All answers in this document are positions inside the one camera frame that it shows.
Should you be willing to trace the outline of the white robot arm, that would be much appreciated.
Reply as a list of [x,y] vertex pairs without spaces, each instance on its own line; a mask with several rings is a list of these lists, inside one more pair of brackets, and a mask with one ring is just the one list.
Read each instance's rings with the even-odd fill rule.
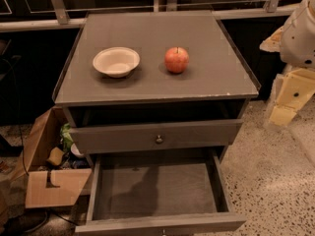
[[282,27],[266,38],[260,49],[279,52],[291,67],[282,77],[269,121],[278,126],[291,122],[315,93],[315,0],[302,0]]

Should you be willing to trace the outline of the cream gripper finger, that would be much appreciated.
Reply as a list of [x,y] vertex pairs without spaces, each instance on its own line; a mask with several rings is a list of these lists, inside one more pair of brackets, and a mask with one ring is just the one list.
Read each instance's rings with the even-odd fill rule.
[[315,71],[298,68],[283,77],[269,121],[288,125],[315,93]]

